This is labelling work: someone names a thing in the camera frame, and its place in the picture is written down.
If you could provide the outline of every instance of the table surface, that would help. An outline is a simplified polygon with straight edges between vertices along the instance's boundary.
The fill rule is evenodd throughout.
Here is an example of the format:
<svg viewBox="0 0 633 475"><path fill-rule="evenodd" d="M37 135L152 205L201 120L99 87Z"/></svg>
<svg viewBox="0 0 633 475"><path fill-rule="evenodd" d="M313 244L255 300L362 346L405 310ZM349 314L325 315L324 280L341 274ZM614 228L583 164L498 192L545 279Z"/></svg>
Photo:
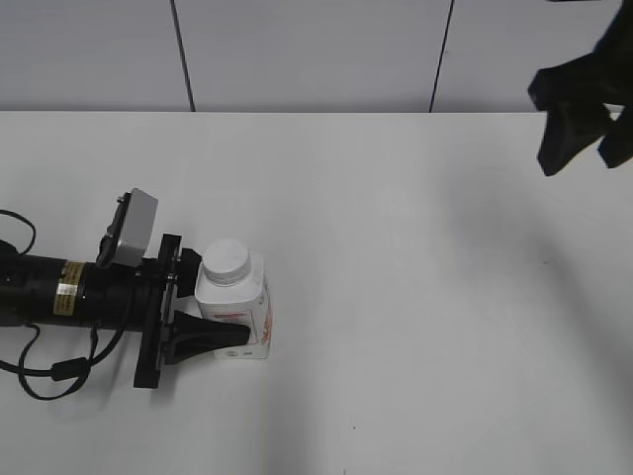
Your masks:
<svg viewBox="0 0 633 475"><path fill-rule="evenodd" d="M265 255L266 361L201 356L133 389L138 336L76 395L0 374L0 471L630 474L633 166L535 160L537 114L0 114L0 207L37 255L94 259L115 199ZM6 219L2 238L28 233ZM181 307L195 311L195 304ZM84 354L46 327L31 366ZM0 332L17 361L27 329ZM42 391L59 387L44 381Z"/></svg>

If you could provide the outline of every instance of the black cable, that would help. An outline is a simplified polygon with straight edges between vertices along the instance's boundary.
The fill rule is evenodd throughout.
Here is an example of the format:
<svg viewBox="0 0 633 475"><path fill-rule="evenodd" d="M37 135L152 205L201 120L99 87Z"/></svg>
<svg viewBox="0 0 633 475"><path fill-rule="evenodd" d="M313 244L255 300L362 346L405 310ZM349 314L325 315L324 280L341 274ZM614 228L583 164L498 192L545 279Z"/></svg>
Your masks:
<svg viewBox="0 0 633 475"><path fill-rule="evenodd" d="M31 231L32 231L31 242L29 242L29 245L27 246L26 249L24 249L22 252L20 252L20 255L28 254L29 251L33 248L33 244L36 243L36 235L38 234L38 232L36 231L35 225L33 223L31 223L29 220L27 220L24 216L19 215L18 213L15 213L13 211L0 210L0 215L8 216L10 218L18 220L18 221L24 223L25 225L27 225L29 228L31 228Z"/></svg>
<svg viewBox="0 0 633 475"><path fill-rule="evenodd" d="M451 0L451 4L448 7L448 18L446 19L446 29L444 30L444 39L442 40L442 49L439 52L439 59L437 61L437 70L435 71L435 80L433 81L433 92L431 93L431 102L428 105L428 112L433 112L433 106L435 105L435 94L437 94L437 84L439 83L439 73L442 70L442 62L444 61L444 52L446 51L446 42L448 41L448 29L451 26L451 19L453 18L453 8L455 7L455 0Z"/></svg>
<svg viewBox="0 0 633 475"><path fill-rule="evenodd" d="M20 386L22 386L22 389L24 389L25 392L29 396L31 396L34 399L37 399L38 401L54 401L55 399L63 398L64 396L68 396L69 394L75 393L79 389L81 389L81 387L86 383L88 376L90 375L90 369L92 368L91 363L93 362L95 350L97 349L97 344L99 343L99 337L97 335L98 324L95 323L95 325L93 325L92 329L90 330L90 340L91 340L90 354L88 356L88 360L87 360L88 364L86 365L85 370L77 376L77 379L75 380L75 382L72 383L72 385L68 389L66 389L63 393L57 394L55 396L42 396L36 393L33 390L33 388L29 385L29 382L27 381L27 377L25 375L24 362L25 362L25 359L27 358L27 353L31 349L31 346L33 346L33 343L35 343L36 340L40 337L41 331L40 331L40 327L38 327L35 324L26 324L26 327L29 327L30 329L35 330L36 334L31 339L31 341L29 341L27 345L24 347L24 349L22 350L22 354L20 354L20 360L18 362L18 369L19 369L18 380L20 381Z"/></svg>
<svg viewBox="0 0 633 475"><path fill-rule="evenodd" d="M174 30L176 31L176 42L178 43L178 54L180 54L182 73L185 76L185 87L187 88L187 99L189 100L189 111L196 112L194 91L191 88L189 67L187 66L187 57L185 56L185 46L182 43L182 33L180 32L180 21L178 20L178 9L176 8L176 0L169 0L169 6L171 7L171 18L174 22Z"/></svg>
<svg viewBox="0 0 633 475"><path fill-rule="evenodd" d="M112 335L112 338L108 342L108 344L92 359L92 366L99 364L101 361L106 359L110 353L115 349L123 333L126 331L126 327L128 326L128 320L130 319L130 314L132 313L132 309L134 307L134 300L136 295L136 286L133 285L132 291L130 292L130 296L128 297L128 303L126 304L126 309L123 314L123 318L121 319L121 323L115 330L115 334ZM26 324L25 327L32 328L33 324ZM21 372L25 376L31 376L35 378L49 378L52 375L51 369L31 369L31 368L20 368L19 365L11 364L6 361L0 359L0 369L8 371L14 374L20 374Z"/></svg>

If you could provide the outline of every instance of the black cylindrical motor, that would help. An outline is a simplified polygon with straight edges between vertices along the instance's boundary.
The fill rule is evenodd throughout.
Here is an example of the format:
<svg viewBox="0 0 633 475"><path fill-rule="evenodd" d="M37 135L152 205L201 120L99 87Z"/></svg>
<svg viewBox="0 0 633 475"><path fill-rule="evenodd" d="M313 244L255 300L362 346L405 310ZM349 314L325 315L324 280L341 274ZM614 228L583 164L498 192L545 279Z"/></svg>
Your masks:
<svg viewBox="0 0 633 475"><path fill-rule="evenodd" d="M0 248L0 327L24 323L116 329L132 292L136 270L99 268L90 262L20 255ZM143 314L131 312L127 330L142 331Z"/></svg>

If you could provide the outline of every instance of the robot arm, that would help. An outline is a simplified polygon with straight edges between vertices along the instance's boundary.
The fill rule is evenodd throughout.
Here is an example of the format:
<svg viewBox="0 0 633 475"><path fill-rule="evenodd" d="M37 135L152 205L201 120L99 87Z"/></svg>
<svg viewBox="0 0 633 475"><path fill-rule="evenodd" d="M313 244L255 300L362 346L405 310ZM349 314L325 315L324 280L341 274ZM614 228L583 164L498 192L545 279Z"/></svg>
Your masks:
<svg viewBox="0 0 633 475"><path fill-rule="evenodd" d="M528 89L547 125L538 160L546 175L561 171L600 138L598 151L614 168L633 156L633 0L623 0L594 50L540 69ZM616 121L605 104L624 106Z"/></svg>

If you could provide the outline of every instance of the white bottle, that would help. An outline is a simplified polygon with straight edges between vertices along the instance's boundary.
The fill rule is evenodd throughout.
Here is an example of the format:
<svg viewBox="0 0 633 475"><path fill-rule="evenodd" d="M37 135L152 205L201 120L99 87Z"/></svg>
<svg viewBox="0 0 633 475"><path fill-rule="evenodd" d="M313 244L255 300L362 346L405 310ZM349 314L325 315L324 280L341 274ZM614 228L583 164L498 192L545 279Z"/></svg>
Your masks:
<svg viewBox="0 0 633 475"><path fill-rule="evenodd" d="M203 318L250 328L246 345L217 349L216 358L268 356L272 312L261 254L250 252L236 239L213 242L198 270L196 300Z"/></svg>

